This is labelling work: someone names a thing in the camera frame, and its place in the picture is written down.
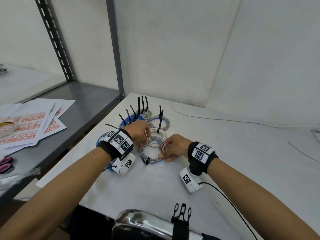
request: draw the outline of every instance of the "person's right arm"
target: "person's right arm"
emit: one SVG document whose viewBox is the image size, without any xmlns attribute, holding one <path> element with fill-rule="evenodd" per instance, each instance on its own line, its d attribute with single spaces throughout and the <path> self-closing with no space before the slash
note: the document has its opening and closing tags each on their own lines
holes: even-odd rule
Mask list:
<svg viewBox="0 0 320 240">
<path fill-rule="evenodd" d="M 174 134 L 165 142 L 168 149 L 160 158 L 167 161 L 179 156 L 188 158 L 189 139 Z M 278 198 L 219 158 L 210 163 L 207 173 L 265 240 L 320 240 L 320 236 Z"/>
</svg>

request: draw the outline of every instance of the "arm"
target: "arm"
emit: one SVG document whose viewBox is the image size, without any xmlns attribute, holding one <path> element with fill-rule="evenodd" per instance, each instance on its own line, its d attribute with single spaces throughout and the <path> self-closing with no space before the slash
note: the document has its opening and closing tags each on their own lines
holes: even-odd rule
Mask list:
<svg viewBox="0 0 320 240">
<path fill-rule="evenodd" d="M 188 158 L 192 141 L 175 134 L 165 142 L 168 150 L 159 158 L 169 162 L 179 156 Z M 278 198 L 220 159 L 211 161 L 207 173 L 265 240 L 320 240 L 320 236 Z"/>
<path fill-rule="evenodd" d="M 124 129 L 135 143 L 150 137 L 145 121 L 136 121 Z M 62 171 L 25 203 L 0 230 L 1 239 L 45 239 L 76 207 L 111 157 L 100 147 Z"/>
</svg>

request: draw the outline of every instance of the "qr code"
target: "qr code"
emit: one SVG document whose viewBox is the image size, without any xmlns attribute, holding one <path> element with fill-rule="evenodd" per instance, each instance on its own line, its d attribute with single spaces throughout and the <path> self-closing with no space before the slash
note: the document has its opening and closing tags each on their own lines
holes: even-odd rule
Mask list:
<svg viewBox="0 0 320 240">
<path fill-rule="evenodd" d="M 108 133 L 106 134 L 106 136 L 107 136 L 107 137 L 112 137 L 114 133 L 115 133 L 114 131 L 110 131 L 110 132 L 108 132 Z"/>
<path fill-rule="evenodd" d="M 207 152 L 211 147 L 208 145 L 203 144 L 200 149 L 203 150 L 204 152 Z"/>
<path fill-rule="evenodd" d="M 124 142 L 122 145 L 121 145 L 121 148 L 126 151 L 128 148 L 130 147 L 129 143 L 128 142 Z"/>
<path fill-rule="evenodd" d="M 131 160 L 128 160 L 127 163 L 125 164 L 125 166 L 126 166 L 127 168 L 129 168 L 129 167 L 131 166 L 131 164 L 132 164 L 132 161 L 131 161 Z"/>
<path fill-rule="evenodd" d="M 124 141 L 125 139 L 122 137 L 122 136 L 120 136 L 120 135 L 117 135 L 114 139 L 113 139 L 113 141 L 115 141 L 116 143 L 118 143 L 119 145 Z"/>
<path fill-rule="evenodd" d="M 196 154 L 195 154 L 195 158 L 196 159 L 199 159 L 200 161 L 202 160 L 202 158 L 203 158 L 203 156 L 204 156 L 204 153 L 202 153 L 202 152 L 200 152 L 200 151 L 198 151 L 197 150 L 197 152 L 196 152 Z"/>
<path fill-rule="evenodd" d="M 187 184 L 187 183 L 189 183 L 191 180 L 190 180 L 190 178 L 189 178 L 189 176 L 186 174 L 185 176 L 183 176 L 183 180 L 184 180 L 184 182 Z"/>
</svg>

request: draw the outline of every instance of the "white wall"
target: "white wall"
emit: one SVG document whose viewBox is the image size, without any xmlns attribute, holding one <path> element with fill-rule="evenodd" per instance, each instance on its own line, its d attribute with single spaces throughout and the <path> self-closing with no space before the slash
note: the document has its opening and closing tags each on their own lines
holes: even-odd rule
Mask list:
<svg viewBox="0 0 320 240">
<path fill-rule="evenodd" d="M 114 0 L 125 93 L 204 107 L 241 0 Z"/>
<path fill-rule="evenodd" d="M 64 75 L 35 0 L 0 0 L 0 62 Z"/>
<path fill-rule="evenodd" d="M 320 123 L 320 0 L 243 0 L 206 108 Z"/>
<path fill-rule="evenodd" d="M 118 89 L 106 0 L 51 0 L 78 80 Z"/>
</svg>

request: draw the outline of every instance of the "person's left hand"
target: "person's left hand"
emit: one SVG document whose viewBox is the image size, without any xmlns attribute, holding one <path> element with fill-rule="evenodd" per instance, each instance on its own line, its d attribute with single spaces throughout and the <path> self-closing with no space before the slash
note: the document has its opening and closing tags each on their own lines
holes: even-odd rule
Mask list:
<svg viewBox="0 0 320 240">
<path fill-rule="evenodd" d="M 147 137 L 151 136 L 150 126 L 146 121 L 136 120 L 132 124 L 123 127 L 126 130 L 137 148 L 140 143 L 147 143 Z"/>
</svg>

